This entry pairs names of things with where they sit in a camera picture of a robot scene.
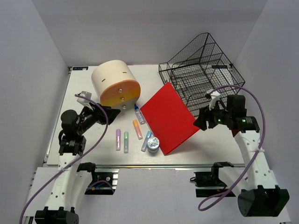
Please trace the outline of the purple highlighter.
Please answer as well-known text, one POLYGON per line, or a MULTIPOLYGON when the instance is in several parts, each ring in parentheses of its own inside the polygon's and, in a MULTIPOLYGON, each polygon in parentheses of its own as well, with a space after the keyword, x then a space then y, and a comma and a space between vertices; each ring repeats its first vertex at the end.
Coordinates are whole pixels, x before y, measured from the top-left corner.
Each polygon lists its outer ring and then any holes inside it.
POLYGON ((116 151, 121 149, 121 130, 116 129, 116 151))

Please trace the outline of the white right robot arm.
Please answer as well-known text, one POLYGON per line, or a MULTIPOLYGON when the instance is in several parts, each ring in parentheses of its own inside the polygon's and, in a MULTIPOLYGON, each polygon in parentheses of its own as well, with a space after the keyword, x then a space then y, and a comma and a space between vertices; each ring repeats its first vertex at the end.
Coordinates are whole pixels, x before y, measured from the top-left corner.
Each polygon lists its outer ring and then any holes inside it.
POLYGON ((194 126, 205 131, 217 125, 226 126, 236 141, 245 164, 242 174, 238 174, 230 162, 215 162, 208 177, 202 177, 206 185, 225 186, 227 196, 232 192, 237 196, 240 213, 244 217, 277 217, 290 199, 286 189, 281 189, 273 177, 264 150, 260 128, 255 117, 247 116, 245 97, 228 95, 227 106, 220 108, 220 94, 217 91, 206 94, 209 105, 199 110, 194 126))

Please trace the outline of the red folder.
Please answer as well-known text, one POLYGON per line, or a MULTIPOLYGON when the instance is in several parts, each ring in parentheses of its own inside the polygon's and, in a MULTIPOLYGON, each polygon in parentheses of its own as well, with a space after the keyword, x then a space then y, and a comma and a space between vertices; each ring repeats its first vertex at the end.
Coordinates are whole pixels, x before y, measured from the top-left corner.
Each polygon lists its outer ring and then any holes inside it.
POLYGON ((151 131, 160 141, 164 155, 168 155, 199 128, 194 126, 195 117, 184 104, 170 83, 165 84, 142 107, 151 131))

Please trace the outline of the clear blue-capped spray bottle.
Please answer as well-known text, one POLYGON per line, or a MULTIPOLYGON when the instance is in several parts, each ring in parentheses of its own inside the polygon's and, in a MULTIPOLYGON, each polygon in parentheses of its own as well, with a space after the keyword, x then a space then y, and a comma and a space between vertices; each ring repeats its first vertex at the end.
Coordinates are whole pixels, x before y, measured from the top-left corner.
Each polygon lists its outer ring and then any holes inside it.
POLYGON ((145 124, 145 123, 146 123, 145 118, 144 118, 144 116, 143 116, 141 110, 140 110, 139 107, 137 106, 137 104, 134 104, 134 110, 135 110, 135 114, 136 114, 136 116, 137 116, 137 119, 138 119, 139 123, 140 123, 141 125, 145 124))

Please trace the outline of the round cream drawer organizer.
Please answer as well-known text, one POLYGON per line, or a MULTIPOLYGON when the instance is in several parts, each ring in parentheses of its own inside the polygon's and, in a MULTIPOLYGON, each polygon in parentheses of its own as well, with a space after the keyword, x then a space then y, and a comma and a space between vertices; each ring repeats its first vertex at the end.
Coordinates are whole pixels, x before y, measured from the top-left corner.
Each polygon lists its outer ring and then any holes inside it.
POLYGON ((141 87, 124 61, 112 60, 99 65, 91 75, 101 105, 128 110, 140 97, 141 87))

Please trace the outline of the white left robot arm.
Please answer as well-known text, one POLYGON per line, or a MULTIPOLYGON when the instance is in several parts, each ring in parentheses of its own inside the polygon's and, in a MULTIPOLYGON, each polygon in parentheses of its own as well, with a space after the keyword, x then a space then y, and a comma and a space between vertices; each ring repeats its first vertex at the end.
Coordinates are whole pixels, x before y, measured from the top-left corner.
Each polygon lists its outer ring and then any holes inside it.
POLYGON ((35 214, 37 224, 77 224, 79 216, 76 208, 88 186, 98 183, 99 175, 95 164, 82 163, 86 138, 83 134, 94 124, 110 125, 121 111, 110 106, 90 103, 80 114, 67 110, 61 115, 62 130, 59 133, 60 175, 54 185, 44 209, 35 214))

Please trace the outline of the blue highlighter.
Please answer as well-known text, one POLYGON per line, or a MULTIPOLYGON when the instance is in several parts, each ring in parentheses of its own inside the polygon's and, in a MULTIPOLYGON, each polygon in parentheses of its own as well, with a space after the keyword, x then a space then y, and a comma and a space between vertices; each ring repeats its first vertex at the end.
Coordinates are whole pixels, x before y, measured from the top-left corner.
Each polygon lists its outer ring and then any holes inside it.
POLYGON ((151 131, 147 131, 147 134, 145 136, 144 142, 143 142, 142 147, 141 147, 141 151, 142 152, 146 151, 148 139, 151 137, 151 135, 152 135, 152 132, 151 131))

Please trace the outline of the round blue slime jar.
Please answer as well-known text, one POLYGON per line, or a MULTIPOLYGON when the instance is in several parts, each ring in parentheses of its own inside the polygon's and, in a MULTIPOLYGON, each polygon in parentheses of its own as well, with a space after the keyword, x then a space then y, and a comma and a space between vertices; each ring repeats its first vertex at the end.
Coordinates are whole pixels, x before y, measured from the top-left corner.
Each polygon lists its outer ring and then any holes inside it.
POLYGON ((159 150, 160 141, 157 137, 150 137, 147 141, 147 150, 154 154, 159 150))

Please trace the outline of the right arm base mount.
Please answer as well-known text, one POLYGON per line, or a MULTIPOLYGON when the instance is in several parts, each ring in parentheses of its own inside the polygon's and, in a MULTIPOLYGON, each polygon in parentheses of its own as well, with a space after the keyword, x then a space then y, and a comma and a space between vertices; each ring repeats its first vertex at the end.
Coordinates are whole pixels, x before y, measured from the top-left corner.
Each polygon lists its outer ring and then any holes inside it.
POLYGON ((212 172, 194 172, 190 182, 195 184, 197 198, 206 198, 228 190, 225 183, 212 179, 212 172))

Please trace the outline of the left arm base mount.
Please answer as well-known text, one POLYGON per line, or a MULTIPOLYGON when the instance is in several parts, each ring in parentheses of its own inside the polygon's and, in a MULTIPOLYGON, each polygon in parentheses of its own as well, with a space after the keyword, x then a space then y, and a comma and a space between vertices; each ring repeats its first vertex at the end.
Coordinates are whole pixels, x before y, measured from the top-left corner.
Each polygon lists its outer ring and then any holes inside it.
POLYGON ((118 183, 118 173, 119 169, 117 168, 97 167, 85 195, 113 195, 118 183))

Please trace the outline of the orange highlighter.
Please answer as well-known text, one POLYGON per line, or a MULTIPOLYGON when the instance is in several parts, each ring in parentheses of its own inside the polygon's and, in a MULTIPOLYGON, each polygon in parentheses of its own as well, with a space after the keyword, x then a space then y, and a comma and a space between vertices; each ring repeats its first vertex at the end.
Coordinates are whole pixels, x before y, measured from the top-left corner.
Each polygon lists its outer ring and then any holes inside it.
POLYGON ((134 129, 135 129, 135 132, 136 132, 136 135, 138 137, 139 140, 142 139, 142 132, 140 130, 140 127, 138 125, 138 121, 135 119, 133 120, 133 126, 134 126, 134 129))

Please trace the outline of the green highlighter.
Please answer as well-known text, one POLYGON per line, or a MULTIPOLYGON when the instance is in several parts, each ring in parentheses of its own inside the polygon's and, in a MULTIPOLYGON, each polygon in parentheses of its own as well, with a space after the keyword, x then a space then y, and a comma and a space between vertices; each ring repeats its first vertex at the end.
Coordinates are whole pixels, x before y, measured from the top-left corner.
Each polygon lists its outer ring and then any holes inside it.
POLYGON ((124 132, 124 153, 128 153, 129 133, 124 132))

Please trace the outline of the aluminium table edge rail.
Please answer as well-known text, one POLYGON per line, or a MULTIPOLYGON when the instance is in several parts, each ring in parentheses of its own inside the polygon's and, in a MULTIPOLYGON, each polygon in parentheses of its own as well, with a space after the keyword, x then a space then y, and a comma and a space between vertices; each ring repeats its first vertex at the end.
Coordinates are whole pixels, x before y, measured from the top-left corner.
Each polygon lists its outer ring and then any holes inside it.
POLYGON ((99 165, 97 168, 210 168, 213 164, 189 164, 189 165, 99 165))

